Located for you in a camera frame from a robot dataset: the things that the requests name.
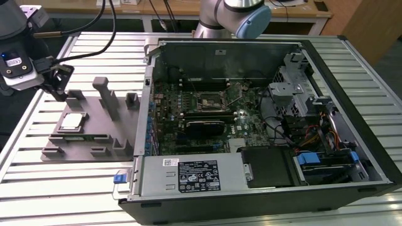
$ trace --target power supply label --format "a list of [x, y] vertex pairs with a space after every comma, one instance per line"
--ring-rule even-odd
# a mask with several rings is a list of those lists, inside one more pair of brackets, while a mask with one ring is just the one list
[[220, 191], [216, 160], [178, 162], [178, 191]]

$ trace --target aluminum table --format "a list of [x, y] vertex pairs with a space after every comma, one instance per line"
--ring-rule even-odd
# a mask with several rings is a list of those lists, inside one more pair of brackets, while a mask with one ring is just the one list
[[[84, 32], [69, 37], [58, 57], [97, 51], [110, 33]], [[98, 95], [96, 76], [106, 76], [117, 96], [141, 94], [145, 64], [144, 40], [188, 38], [188, 33], [118, 33], [106, 52], [72, 60], [68, 89]], [[261, 39], [308, 39], [328, 65], [395, 164], [402, 168], [402, 101], [347, 41], [336, 36], [263, 35]], [[317, 81], [323, 93], [323, 84]], [[0, 225], [137, 225], [112, 198], [113, 175], [130, 162], [56, 163], [40, 160], [65, 103], [37, 91], [0, 154]], [[186, 226], [400, 225], [402, 190], [361, 199], [337, 210], [192, 222]], [[128, 184], [117, 192], [126, 194]]]

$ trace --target black cable wire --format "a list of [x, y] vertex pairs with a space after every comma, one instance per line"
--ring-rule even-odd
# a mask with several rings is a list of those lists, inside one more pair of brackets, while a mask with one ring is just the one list
[[153, 7], [152, 0], [149, 0], [149, 3], [150, 3], [150, 7], [152, 7], [152, 9], [153, 9], [154, 15], [156, 15], [156, 17], [157, 17], [157, 20], [161, 20], [158, 14], [157, 14], [157, 12], [156, 12], [156, 9], [154, 9], [154, 7]]
[[92, 56], [96, 56], [101, 53], [105, 52], [105, 50], [108, 49], [108, 47], [112, 45], [112, 42], [114, 40], [114, 36], [116, 36], [116, 12], [114, 12], [114, 5], [113, 5], [113, 2], [112, 0], [108, 0], [108, 3], [110, 4], [110, 9], [112, 9], [112, 16], [113, 16], [113, 31], [112, 31], [112, 37], [106, 43], [106, 45], [104, 46], [104, 48], [97, 51], [97, 52], [93, 52], [93, 53], [86, 53], [86, 54], [81, 54], [81, 55], [76, 55], [76, 56], [69, 56], [69, 57], [65, 57], [65, 58], [60, 58], [60, 59], [56, 59], [53, 61], [53, 64], [58, 64], [64, 61], [68, 61], [68, 60], [76, 60], [76, 59], [80, 59], [80, 58], [85, 58], [85, 57], [92, 57]]
[[283, 5], [281, 2], [279, 2], [281, 6], [276, 5], [275, 3], [272, 3], [273, 6], [277, 6], [277, 7], [284, 7], [284, 10], [285, 10], [285, 22], [288, 22], [288, 12], [287, 12], [287, 7], [293, 7], [293, 6], [285, 6]]
[[174, 18], [173, 11], [170, 10], [170, 7], [169, 7], [169, 2], [168, 2], [168, 0], [165, 0], [165, 4], [166, 4], [166, 6], [168, 6], [168, 8], [169, 8], [169, 14], [170, 14], [170, 17], [173, 18], [173, 24], [174, 24], [176, 31], [178, 32], [177, 22], [176, 22], [176, 18]]
[[174, 16], [173, 16], [170, 8], [169, 8], [169, 3], [168, 3], [166, 0], [162, 0], [162, 3], [164, 3], [164, 6], [165, 6], [165, 10], [168, 12], [168, 15], [169, 15], [170, 27], [173, 29], [173, 32], [176, 33], [177, 32], [177, 29], [176, 29], [176, 20], [174, 20]]
[[166, 26], [165, 26], [164, 21], [160, 19], [158, 13], [157, 13], [157, 11], [156, 11], [156, 9], [154, 9], [154, 6], [153, 6], [153, 3], [152, 3], [152, 0], [149, 0], [149, 3], [150, 3], [150, 7], [152, 7], [152, 9], [153, 9], [154, 15], [156, 15], [156, 17], [157, 17], [157, 20], [158, 20], [158, 24], [160, 24], [161, 28], [165, 30], [165, 32], [168, 32], [168, 28], [166, 28]]
[[104, 10], [105, 10], [105, 0], [101, 1], [101, 8], [100, 8], [100, 11], [98, 11], [94, 19], [86, 25], [81, 26], [80, 28], [72, 29], [72, 30], [65, 31], [65, 32], [60, 32], [60, 34], [62, 36], [65, 36], [65, 35], [73, 34], [76, 32], [81, 32], [82, 30], [88, 29], [98, 21]]

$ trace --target motherboard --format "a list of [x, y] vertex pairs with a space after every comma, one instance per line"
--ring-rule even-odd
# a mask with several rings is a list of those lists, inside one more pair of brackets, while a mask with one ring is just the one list
[[268, 145], [259, 91], [245, 81], [154, 83], [158, 154], [229, 153], [229, 143]]

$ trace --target gray robot arm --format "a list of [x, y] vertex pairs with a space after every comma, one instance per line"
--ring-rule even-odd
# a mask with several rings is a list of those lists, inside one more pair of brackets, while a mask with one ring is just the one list
[[264, 0], [201, 0], [194, 38], [255, 39], [271, 20]]
[[0, 0], [0, 83], [15, 90], [42, 89], [64, 101], [73, 67], [54, 64], [44, 41], [33, 37], [48, 19], [40, 6]]

